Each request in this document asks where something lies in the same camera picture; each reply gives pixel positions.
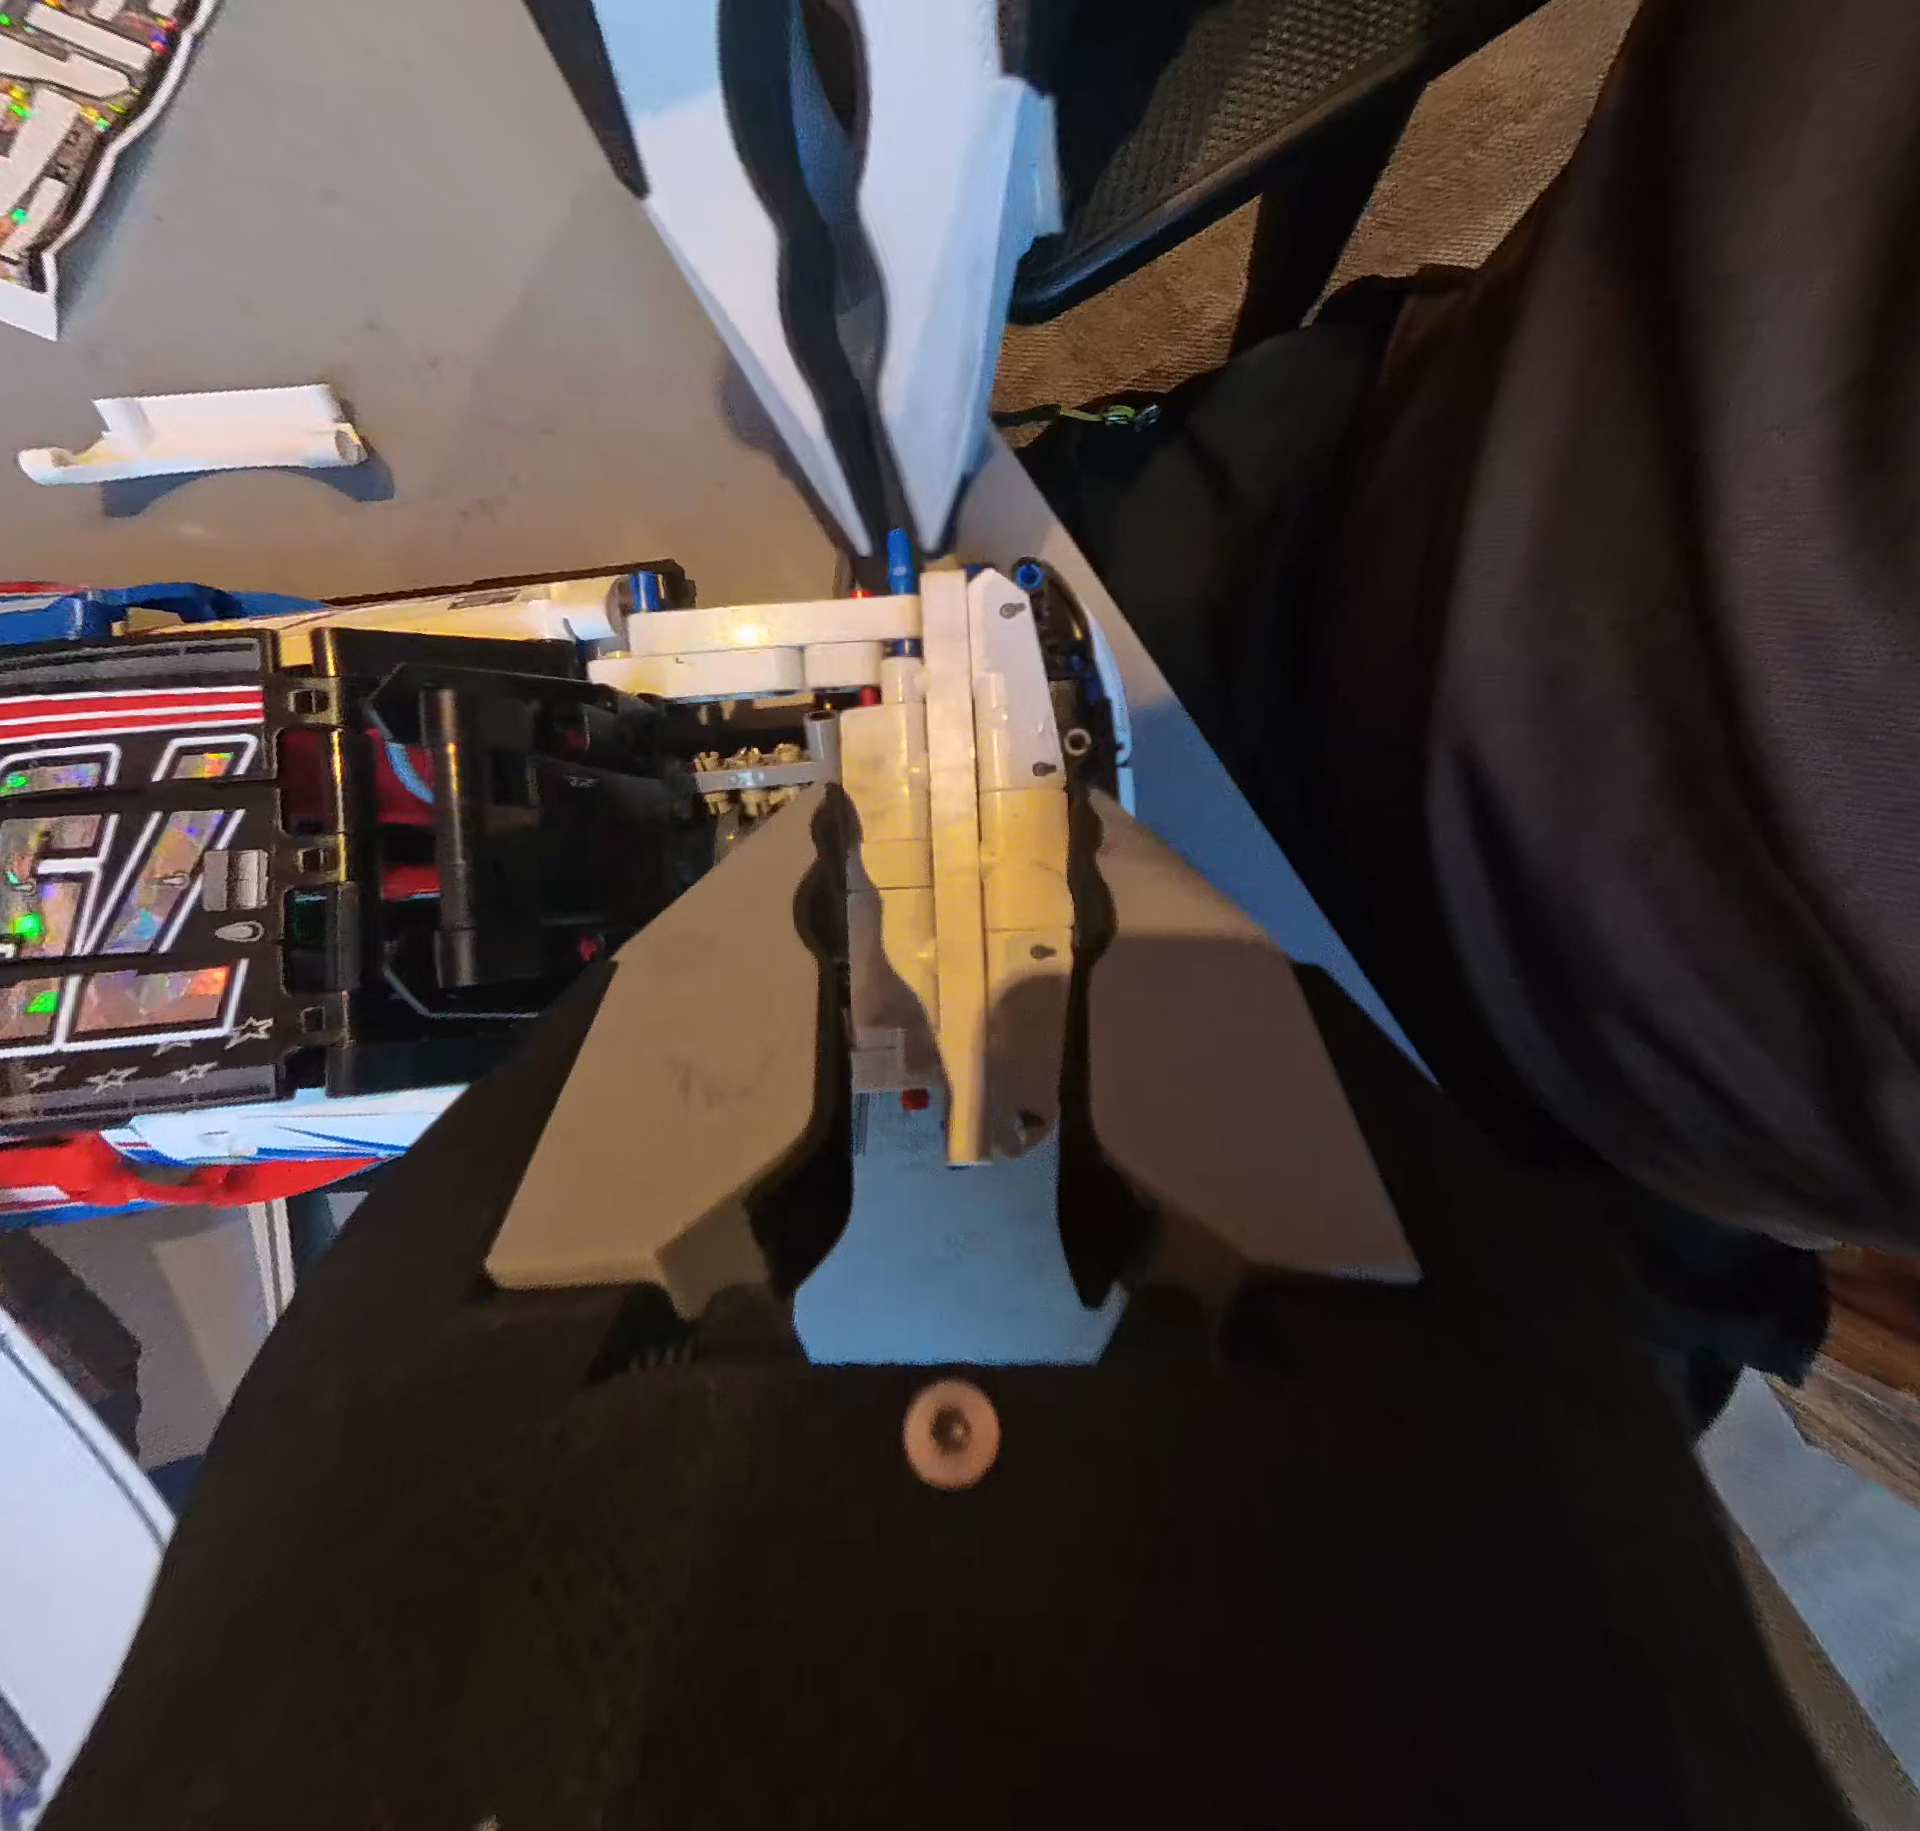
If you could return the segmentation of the thick instruction booklet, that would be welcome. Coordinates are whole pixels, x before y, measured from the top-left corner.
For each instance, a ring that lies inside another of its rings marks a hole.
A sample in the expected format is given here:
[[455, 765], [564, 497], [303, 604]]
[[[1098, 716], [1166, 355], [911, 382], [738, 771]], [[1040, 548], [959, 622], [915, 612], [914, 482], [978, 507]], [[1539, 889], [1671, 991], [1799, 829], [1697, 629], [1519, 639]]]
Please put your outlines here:
[[84, 1748], [295, 1259], [279, 1204], [5, 1215], [5, 1827]]

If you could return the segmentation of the black mesh office chair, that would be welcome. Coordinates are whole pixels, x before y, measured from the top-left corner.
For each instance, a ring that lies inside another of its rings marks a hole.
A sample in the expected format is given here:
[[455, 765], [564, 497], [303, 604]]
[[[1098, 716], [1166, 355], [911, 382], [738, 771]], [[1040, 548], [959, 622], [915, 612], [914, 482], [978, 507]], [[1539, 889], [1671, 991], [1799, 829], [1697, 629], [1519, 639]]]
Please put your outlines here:
[[1010, 320], [1038, 325], [1184, 238], [1290, 134], [1403, 71], [1436, 3], [1034, 0], [1063, 221], [1021, 259]]

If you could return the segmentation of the white curved toy brick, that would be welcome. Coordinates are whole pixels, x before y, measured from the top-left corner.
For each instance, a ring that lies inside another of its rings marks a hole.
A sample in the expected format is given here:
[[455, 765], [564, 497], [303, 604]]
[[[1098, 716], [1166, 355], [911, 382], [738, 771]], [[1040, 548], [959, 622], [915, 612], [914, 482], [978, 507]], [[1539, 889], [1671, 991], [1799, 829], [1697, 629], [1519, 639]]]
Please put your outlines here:
[[40, 486], [236, 470], [349, 470], [368, 443], [329, 384], [98, 399], [101, 436], [86, 447], [24, 447]]

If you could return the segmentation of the black backpack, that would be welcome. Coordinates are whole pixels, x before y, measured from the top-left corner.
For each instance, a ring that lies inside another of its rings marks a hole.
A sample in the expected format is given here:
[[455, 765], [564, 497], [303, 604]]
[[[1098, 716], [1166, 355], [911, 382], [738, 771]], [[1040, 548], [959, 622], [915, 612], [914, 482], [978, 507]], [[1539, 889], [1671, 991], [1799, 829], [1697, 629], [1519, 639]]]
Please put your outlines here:
[[1389, 320], [1284, 329], [1151, 399], [1058, 415], [1021, 453], [1198, 733], [1292, 856], [1304, 822], [1305, 595]]

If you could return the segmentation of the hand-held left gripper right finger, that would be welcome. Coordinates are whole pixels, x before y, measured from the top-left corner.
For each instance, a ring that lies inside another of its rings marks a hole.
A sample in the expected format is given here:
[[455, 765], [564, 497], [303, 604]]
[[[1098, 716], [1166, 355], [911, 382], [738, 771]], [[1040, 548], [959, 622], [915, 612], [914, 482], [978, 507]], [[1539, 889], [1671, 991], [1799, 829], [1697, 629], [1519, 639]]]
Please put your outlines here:
[[1117, 798], [1075, 799], [1058, 1224], [1088, 1307], [1424, 1269], [1279, 944]]

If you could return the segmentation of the white toy brick panel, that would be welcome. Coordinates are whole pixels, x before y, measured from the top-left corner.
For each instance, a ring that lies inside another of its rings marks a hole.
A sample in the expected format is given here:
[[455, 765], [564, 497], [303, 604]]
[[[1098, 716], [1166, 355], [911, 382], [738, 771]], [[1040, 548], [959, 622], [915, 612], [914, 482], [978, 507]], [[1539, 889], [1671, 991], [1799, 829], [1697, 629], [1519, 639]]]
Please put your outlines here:
[[1034, 600], [934, 570], [920, 651], [840, 716], [854, 1084], [943, 1092], [945, 1160], [1054, 1127], [1075, 907], [1069, 781]]

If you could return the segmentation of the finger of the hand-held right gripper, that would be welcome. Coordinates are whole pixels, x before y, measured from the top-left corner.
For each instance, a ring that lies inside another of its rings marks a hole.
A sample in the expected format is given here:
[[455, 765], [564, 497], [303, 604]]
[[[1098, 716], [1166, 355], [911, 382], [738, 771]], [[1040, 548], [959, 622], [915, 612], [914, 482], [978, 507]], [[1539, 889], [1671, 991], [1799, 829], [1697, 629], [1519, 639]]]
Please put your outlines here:
[[802, 174], [794, 0], [590, 0], [643, 205], [851, 551], [884, 497], [834, 325], [835, 256]]
[[851, 0], [865, 72], [858, 221], [876, 261], [876, 414], [922, 546], [990, 429], [1013, 271], [1060, 228], [1054, 108], [1004, 61], [999, 0]]

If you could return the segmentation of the grey desk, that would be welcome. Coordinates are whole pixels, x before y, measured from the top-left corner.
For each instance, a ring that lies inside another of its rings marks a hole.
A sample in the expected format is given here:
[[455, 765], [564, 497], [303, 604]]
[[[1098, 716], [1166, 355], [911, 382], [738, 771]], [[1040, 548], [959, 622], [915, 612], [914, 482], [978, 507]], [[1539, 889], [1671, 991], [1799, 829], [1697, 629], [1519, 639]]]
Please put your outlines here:
[[[59, 343], [3, 336], [5, 580], [289, 595], [677, 558], [716, 602], [831, 590], [839, 539], [746, 369], [615, 177], [524, 0], [229, 0], [81, 238]], [[354, 470], [43, 488], [120, 393], [324, 382]], [[1145, 822], [1289, 949], [1356, 979], [1065, 526], [1005, 447], [966, 548], [1058, 555], [1136, 691]], [[1379, 1001], [1358, 982], [1364, 1003]], [[804, 1287], [810, 1352], [1087, 1363], [1040, 1162], [878, 1158]]]

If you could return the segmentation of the toy brick race car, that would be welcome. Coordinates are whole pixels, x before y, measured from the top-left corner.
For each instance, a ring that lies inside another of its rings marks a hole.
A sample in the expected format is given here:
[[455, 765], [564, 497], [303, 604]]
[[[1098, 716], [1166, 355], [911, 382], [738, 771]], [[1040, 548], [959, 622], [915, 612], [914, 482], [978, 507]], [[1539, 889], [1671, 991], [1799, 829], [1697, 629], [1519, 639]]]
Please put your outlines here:
[[673, 564], [316, 602], [5, 587], [5, 1227], [403, 1155], [907, 694], [917, 597]]

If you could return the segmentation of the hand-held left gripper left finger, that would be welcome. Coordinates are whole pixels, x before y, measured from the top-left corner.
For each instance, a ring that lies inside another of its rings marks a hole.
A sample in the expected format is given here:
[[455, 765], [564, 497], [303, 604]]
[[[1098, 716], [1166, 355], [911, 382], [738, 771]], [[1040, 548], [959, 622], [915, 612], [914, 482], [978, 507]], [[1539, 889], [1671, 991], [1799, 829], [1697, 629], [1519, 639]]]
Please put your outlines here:
[[503, 1290], [791, 1290], [765, 1204], [844, 1096], [843, 798], [815, 783], [615, 953], [487, 1259]]

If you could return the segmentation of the holographic sticker sheet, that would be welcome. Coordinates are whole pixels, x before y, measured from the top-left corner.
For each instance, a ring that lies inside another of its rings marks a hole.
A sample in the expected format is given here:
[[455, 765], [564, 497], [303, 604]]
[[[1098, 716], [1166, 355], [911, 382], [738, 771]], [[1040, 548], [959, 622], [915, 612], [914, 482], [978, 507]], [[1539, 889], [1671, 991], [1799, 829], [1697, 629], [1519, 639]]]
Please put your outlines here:
[[60, 252], [156, 124], [221, 0], [3, 0], [3, 321], [60, 336]]

